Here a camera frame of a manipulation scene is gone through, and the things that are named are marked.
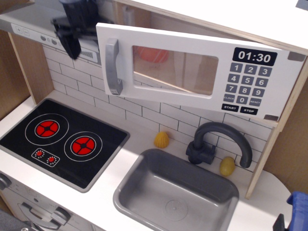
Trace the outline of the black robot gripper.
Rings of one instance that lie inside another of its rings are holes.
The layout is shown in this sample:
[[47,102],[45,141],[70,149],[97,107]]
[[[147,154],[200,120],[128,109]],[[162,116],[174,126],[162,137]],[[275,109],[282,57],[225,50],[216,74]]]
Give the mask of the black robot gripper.
[[81,53],[78,38],[96,39],[99,21],[98,6],[94,0],[61,0],[65,16],[53,18],[56,34],[70,58],[77,59]]

